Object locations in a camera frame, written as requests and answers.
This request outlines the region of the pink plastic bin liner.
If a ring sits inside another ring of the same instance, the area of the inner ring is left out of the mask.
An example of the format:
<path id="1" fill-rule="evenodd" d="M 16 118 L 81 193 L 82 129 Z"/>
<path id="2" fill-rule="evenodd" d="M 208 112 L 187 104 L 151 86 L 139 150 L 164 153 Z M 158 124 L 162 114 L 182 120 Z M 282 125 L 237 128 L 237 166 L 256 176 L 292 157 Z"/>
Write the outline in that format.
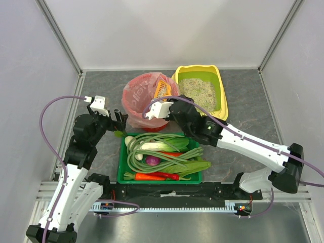
<path id="1" fill-rule="evenodd" d="M 142 112 L 154 98 L 157 83 L 160 79 L 171 86 L 173 96 L 180 95 L 178 84 L 161 72 L 141 74 L 129 81 L 124 87 L 121 102 L 124 110 L 129 116 L 128 123 L 131 127 L 159 127 L 167 122 L 164 119 L 153 118 L 152 120 L 148 120 L 142 118 Z"/>

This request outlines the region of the yellow litter box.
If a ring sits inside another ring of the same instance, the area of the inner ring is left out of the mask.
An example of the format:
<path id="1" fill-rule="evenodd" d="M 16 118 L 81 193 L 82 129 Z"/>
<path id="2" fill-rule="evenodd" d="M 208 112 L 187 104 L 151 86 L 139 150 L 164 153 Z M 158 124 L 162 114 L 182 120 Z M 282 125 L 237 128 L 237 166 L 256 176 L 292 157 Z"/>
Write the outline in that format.
<path id="1" fill-rule="evenodd" d="M 178 85 L 181 80 L 187 78 L 200 78 L 214 86 L 217 106 L 215 111 L 208 113 L 218 119 L 227 120 L 228 106 L 219 69 L 215 65 L 179 66 L 172 75 L 172 79 Z"/>

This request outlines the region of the orange litter scoop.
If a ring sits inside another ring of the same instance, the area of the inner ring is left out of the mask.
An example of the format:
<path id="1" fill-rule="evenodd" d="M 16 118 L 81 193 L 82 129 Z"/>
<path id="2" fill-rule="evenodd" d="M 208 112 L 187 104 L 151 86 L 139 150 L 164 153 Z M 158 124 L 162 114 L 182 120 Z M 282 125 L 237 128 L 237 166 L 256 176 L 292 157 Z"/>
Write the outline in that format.
<path id="1" fill-rule="evenodd" d="M 154 99 L 168 96 L 172 96 L 172 88 L 167 82 L 160 79 L 157 83 Z"/>

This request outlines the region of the red trash bin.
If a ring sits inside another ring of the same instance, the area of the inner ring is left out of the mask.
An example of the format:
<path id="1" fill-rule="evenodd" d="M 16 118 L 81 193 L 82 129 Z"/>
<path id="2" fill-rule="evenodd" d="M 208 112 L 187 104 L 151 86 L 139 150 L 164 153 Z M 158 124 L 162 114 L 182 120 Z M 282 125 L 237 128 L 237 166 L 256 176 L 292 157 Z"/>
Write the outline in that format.
<path id="1" fill-rule="evenodd" d="M 142 128 L 144 131 L 146 132 L 152 132 L 152 133 L 156 133 L 156 132 L 160 132 L 163 129 L 165 129 L 167 127 L 169 122 L 166 122 L 164 125 L 159 126 L 159 127 L 148 127 L 148 128 Z"/>

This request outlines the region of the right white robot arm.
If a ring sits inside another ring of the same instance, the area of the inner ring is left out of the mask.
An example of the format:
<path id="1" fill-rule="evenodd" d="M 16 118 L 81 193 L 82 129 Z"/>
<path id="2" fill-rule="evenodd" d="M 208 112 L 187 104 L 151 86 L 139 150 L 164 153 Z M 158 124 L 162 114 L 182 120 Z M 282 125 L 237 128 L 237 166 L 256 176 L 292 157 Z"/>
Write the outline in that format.
<path id="1" fill-rule="evenodd" d="M 200 144 L 228 149 L 264 165 L 263 169 L 237 174 L 235 193 L 253 193 L 274 187 L 295 194 L 303 165 L 303 147 L 271 143 L 246 134 L 227 122 L 208 115 L 200 115 L 193 102 L 184 97 L 168 99 L 167 119 L 175 121 L 184 134 Z"/>

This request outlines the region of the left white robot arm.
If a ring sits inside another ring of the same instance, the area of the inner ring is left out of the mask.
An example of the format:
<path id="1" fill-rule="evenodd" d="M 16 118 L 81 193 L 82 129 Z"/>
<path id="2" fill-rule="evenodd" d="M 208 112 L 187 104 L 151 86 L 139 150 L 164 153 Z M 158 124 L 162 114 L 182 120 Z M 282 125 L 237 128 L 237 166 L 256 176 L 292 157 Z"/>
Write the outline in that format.
<path id="1" fill-rule="evenodd" d="M 96 145 L 107 131 L 123 132 L 128 115 L 114 110 L 116 119 L 90 111 L 76 117 L 73 135 L 65 152 L 63 174 L 45 214 L 36 225 L 30 225 L 26 236 L 31 242 L 76 242 L 77 231 L 91 206 L 103 195 L 109 195 L 108 176 L 93 173 L 81 195 L 77 195 L 92 162 Z"/>

